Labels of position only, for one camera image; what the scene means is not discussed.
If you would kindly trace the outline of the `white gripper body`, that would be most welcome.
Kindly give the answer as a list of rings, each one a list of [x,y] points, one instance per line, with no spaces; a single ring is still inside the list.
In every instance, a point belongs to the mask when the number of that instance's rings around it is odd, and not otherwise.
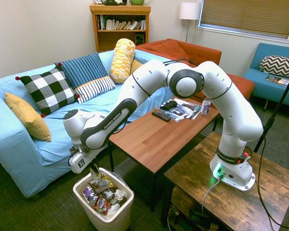
[[[98,150],[81,152],[75,148],[70,149],[71,156],[68,165],[74,173],[81,173],[85,167],[98,155]]]

